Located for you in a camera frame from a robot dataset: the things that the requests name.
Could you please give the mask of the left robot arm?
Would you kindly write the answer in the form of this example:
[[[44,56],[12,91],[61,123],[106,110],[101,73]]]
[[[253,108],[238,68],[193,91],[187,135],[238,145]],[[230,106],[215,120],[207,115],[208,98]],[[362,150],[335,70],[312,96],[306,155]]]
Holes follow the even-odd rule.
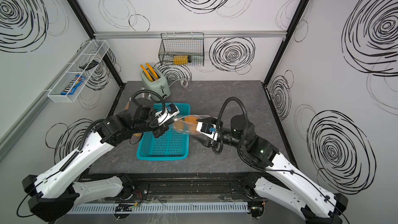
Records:
[[[123,175],[88,183],[75,180],[102,155],[134,134],[152,132],[154,137],[160,137],[178,114],[179,109],[173,103],[162,103],[159,111],[149,103],[139,105],[135,111],[127,109],[92,122],[76,149],[49,170],[29,175],[22,181],[24,191],[30,197],[31,214],[52,222],[80,204],[130,191],[133,186]]]

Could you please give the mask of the potato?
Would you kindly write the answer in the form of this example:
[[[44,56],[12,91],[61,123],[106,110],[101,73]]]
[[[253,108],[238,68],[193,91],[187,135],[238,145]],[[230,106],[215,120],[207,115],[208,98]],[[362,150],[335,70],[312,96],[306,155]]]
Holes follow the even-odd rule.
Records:
[[[189,128],[191,129],[196,129],[197,125],[198,125],[198,116],[187,116],[184,118],[184,121],[187,123],[187,125],[189,126]]]

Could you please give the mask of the clear zipper bag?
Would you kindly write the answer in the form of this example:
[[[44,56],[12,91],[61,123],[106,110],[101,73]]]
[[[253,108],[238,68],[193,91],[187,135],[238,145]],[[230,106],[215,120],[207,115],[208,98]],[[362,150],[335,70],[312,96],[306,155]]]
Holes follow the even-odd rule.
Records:
[[[125,108],[124,108],[124,110],[128,110],[129,109],[129,107],[130,106],[132,106],[132,103],[131,103],[131,101],[129,101],[127,104],[126,104],[126,106],[125,106]]]

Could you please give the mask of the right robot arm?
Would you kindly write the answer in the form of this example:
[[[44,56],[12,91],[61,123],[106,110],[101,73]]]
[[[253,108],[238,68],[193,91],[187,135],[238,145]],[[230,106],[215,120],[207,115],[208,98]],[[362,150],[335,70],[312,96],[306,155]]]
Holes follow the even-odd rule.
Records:
[[[341,224],[348,199],[334,194],[308,178],[269,141],[256,135],[254,124],[243,115],[231,119],[231,127],[216,126],[216,118],[198,121],[196,130],[206,136],[204,146],[219,148],[222,144],[235,147],[241,157],[258,171],[266,172],[282,185],[279,186],[258,174],[249,176],[246,187],[257,196],[289,209],[307,224]]]

